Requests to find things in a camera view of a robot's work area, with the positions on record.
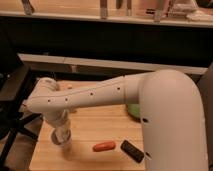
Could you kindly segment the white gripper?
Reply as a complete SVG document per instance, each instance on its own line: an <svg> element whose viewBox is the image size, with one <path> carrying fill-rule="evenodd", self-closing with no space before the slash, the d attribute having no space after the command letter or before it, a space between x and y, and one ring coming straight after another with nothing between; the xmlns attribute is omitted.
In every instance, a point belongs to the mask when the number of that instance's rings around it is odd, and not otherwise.
<svg viewBox="0 0 213 171"><path fill-rule="evenodd" d="M64 146L71 138L70 119L66 111L63 112L59 124L51 134L51 140L55 145Z"/></svg>

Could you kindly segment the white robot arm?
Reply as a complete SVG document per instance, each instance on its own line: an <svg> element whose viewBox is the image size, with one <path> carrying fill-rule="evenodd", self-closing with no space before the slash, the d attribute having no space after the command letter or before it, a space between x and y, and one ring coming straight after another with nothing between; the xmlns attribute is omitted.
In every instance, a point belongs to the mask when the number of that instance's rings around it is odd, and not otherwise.
<svg viewBox="0 0 213 171"><path fill-rule="evenodd" d="M180 71L126 75L68 90L42 78L27 108L54 122L67 109L134 103L140 105L146 171L209 171L202 98Z"/></svg>

